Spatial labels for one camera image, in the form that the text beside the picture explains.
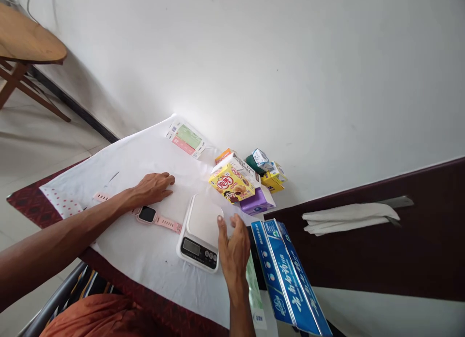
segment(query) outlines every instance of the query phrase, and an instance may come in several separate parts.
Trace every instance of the person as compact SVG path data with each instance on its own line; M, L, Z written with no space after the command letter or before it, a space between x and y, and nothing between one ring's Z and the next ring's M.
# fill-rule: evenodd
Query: person
M58 274L120 216L169 197L175 183L168 172L146 175L137 186L45 228L0 253L0 313ZM220 216L218 250L230 298L230 336L255 336L248 301L247 228L235 214L229 239ZM94 294L77 300L54 318L41 336L154 336L149 313L123 295Z

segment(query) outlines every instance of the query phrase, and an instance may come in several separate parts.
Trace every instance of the white wall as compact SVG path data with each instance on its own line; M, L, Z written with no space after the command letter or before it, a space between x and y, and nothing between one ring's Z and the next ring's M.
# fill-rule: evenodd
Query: white wall
M220 148L260 147L289 178L280 207L465 155L465 0L31 0L31 13L69 49L41 71L117 136L176 112ZM454 302L366 295L318 297L361 336L463 331L463 314L434 324L463 313Z
M463 337L465 303L315 287L327 319L347 337Z

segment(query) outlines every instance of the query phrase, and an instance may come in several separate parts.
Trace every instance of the polka dot cloth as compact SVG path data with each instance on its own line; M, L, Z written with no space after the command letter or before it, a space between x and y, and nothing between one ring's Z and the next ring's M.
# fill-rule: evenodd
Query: polka dot cloth
M67 197L62 192L45 187L41 187L40 190L63 219L82 212L82 207L77 200Z

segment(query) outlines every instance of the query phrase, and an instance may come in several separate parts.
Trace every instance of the pink watch strap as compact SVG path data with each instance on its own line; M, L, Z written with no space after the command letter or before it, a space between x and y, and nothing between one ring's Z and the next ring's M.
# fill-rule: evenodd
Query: pink watch strap
M163 226L165 228L168 228L168 229L171 229L176 234L180 234L181 229L183 227L182 224L179 224L177 222L169 220L168 218L160 217L160 216L158 216L157 219L155 220L155 224L156 225L161 225L161 226Z
M104 193L95 193L93 198L95 200L97 200L97 201L104 202L104 201L107 201L108 199L110 199L111 196L109 196L108 194L104 194ZM133 214L133 215L135 215L137 217L138 213L141 210L142 210L142 208L133 209L131 211L131 214ZM172 221L172 220L170 220L168 218L165 218L165 217L157 216L157 215L155 216L154 224L161 225L161 226L163 226L165 228L168 228L168 229L172 230L173 232L175 232L176 234L180 234L181 229L183 228L182 224L177 223L175 221Z
M111 198L110 195L108 194L105 194L105 193L95 193L95 195L93 196L94 200L97 200L99 202L104 202L104 201L107 201L108 199Z

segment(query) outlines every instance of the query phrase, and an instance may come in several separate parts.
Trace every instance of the watch face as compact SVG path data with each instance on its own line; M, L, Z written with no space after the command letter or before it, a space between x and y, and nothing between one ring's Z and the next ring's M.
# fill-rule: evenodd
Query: watch face
M142 210L139 213L139 218L146 221L146 222L153 222L155 218L156 211L153 208L148 206L142 207Z

